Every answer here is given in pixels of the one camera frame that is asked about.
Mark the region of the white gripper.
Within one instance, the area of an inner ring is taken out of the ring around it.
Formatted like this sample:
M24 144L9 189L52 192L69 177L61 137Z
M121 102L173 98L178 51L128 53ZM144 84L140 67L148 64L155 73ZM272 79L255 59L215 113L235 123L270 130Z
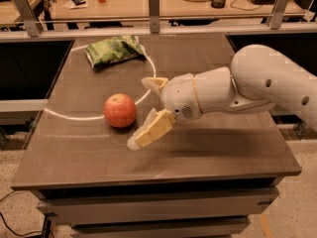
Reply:
M192 73L177 76L170 81L166 77L145 77L142 84L160 96L165 109L156 111L153 108L150 111L144 125L128 140L129 149L139 150L150 145L169 132L175 121L189 121L202 116L194 93Z

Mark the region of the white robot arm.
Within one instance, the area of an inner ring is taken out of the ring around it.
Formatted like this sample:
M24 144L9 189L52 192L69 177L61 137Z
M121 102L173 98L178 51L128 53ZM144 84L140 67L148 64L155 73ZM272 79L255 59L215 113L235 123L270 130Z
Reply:
M230 66L172 79L145 77L142 84L159 97L162 110L151 110L128 140L132 150L161 138L176 122L211 112L257 113L278 105L317 130L316 76L267 46L243 47Z

